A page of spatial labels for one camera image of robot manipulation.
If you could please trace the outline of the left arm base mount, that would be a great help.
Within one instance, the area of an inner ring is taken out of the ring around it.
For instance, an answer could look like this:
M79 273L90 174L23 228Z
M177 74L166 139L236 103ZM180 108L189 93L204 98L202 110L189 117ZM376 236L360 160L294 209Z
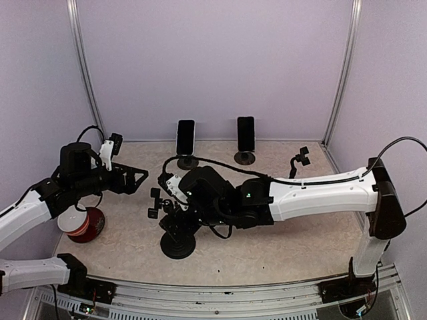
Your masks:
M92 278L57 286L57 290L60 293L108 305L112 304L116 289L117 285L115 283Z

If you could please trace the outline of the aluminium frame post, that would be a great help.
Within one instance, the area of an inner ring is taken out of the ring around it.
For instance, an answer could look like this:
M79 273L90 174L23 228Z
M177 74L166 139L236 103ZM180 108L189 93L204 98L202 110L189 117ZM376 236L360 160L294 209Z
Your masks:
M81 78L83 81L87 101L89 103L89 110L93 119L93 124L99 128L99 130L97 131L99 140L103 141L103 135L105 134L103 119L101 118L101 113L97 105L95 93L93 90L93 84L89 72L89 66L87 64L85 47L83 42L83 33L81 31L81 25L79 21L77 1L66 0L66 4L69 16L69 24L71 27L71 33L73 35L73 42L77 55L77 61L79 64L79 70L81 73Z
M326 131L322 139L322 144L325 149L327 149L330 146L330 143L332 142L334 131L338 123L340 110L342 108L342 101L345 95L346 86L350 76L354 49L356 47L356 40L357 40L357 34L358 34L358 29L360 24L361 12L362 12L362 0L353 0L352 10L350 15L350 23L349 23L348 34L346 39L346 46L344 50L344 58L342 61L340 76L338 79L338 86L336 89L336 93L334 95L330 118L328 120Z

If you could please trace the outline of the plate phone stand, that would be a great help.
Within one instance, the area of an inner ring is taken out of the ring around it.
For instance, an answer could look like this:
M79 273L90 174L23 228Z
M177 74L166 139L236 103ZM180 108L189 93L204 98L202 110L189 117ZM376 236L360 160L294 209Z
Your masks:
M234 155L234 161L240 165L251 165L256 161L254 149L249 151L238 151Z
M178 155L177 166L182 170L191 170L199 165L199 161L193 155Z

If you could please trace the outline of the clear case phone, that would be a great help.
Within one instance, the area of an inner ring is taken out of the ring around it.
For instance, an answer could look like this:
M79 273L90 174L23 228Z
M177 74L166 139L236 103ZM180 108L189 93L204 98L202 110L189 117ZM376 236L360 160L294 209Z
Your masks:
M254 118L238 117L238 151L253 152L255 150L255 125Z

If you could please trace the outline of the blue case phone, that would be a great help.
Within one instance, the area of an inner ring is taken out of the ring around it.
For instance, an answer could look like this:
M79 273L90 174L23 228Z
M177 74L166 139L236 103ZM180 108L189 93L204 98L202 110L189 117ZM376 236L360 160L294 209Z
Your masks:
M176 154L190 156L194 152L195 121L181 119L177 123Z

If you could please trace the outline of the dark red saucer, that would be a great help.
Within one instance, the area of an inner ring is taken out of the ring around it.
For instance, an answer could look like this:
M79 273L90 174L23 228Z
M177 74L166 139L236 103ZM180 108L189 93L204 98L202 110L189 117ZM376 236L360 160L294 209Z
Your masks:
M105 226L105 215L103 212L94 207L87 207L87 220L85 231L79 235L68 235L68 238L76 243L88 243L94 240Z

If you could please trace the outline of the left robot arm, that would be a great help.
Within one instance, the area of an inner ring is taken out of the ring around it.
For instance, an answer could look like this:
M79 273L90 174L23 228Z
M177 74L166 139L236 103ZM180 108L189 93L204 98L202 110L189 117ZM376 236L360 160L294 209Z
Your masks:
M78 204L86 196L104 191L134 194L149 173L114 163L111 158L117 153L111 140L105 141L99 153L86 142L62 147L54 174L30 186L16 203L1 212L1 248L66 213L82 214L83 225L88 225L87 209ZM81 297L93 291L85 265L71 254L38 260L1 260L1 293L42 285L56 285L59 291L72 289Z

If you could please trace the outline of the white and red bowl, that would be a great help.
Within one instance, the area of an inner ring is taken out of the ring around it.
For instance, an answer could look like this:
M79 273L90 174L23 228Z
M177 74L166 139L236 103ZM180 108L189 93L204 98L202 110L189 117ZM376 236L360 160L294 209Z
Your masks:
M89 227L89 215L86 210L80 211L70 207L57 218L58 228L65 234L75 237L84 234Z

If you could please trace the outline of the right aluminium frame post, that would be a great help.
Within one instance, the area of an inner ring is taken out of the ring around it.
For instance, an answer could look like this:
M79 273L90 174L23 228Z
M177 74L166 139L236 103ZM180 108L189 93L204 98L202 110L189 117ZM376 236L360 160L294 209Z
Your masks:
M336 89L336 93L334 95L330 118L328 120L326 131L322 139L322 144L325 149L327 149L330 146L330 143L332 142L334 131L338 123L340 110L342 108L342 101L345 95L346 86L350 76L354 49L356 47L356 40L357 40L357 34L358 34L358 29L360 24L361 12L362 12L362 0L353 0L352 10L350 15L350 23L349 23L348 34L346 39L346 46L344 50L344 58L342 61L340 76L338 79L338 86Z

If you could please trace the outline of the front aluminium rail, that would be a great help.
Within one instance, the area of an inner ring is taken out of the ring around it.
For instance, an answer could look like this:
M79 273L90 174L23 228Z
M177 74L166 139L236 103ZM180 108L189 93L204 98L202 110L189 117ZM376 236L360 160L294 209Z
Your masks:
M412 319L394 266L379 267L374 291L333 297L325 282L343 275L268 285L160 285L114 279L109 303L50 287L30 290L23 319Z

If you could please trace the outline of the left aluminium frame post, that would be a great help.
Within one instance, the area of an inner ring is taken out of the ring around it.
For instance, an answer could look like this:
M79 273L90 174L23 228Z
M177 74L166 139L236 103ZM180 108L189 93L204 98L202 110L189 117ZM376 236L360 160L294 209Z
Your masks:
M99 128L99 130L97 131L99 140L103 141L103 135L105 134L103 119L101 118L101 113L97 105L95 93L93 90L93 84L89 72L89 66L87 64L85 47L83 42L83 33L81 31L81 25L79 21L77 1L66 0L66 4L69 16L69 24L71 27L71 33L73 35L73 42L77 55L77 61L79 64L79 70L81 73L81 78L83 81L87 101L89 103L89 110L93 119L93 124Z

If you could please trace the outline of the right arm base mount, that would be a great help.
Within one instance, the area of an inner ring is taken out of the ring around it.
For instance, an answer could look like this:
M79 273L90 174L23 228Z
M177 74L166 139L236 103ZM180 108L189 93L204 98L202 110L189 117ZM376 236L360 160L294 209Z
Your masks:
M371 278L341 278L318 284L323 304L337 302L374 292L376 283Z

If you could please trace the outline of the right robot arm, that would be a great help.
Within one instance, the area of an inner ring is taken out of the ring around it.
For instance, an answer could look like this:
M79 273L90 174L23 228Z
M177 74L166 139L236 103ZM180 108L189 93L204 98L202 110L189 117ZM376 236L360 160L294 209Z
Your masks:
M275 179L252 172L248 180L233 186L214 165L205 165L184 176L163 171L158 183L170 196L157 201L156 207L165 213L160 221L161 250L171 259L194 252L201 227L249 229L317 214L364 213L362 238L350 259L350 274L341 282L349 296L365 288L388 242L406 228L394 184L378 158L371 158L367 167L313 179Z

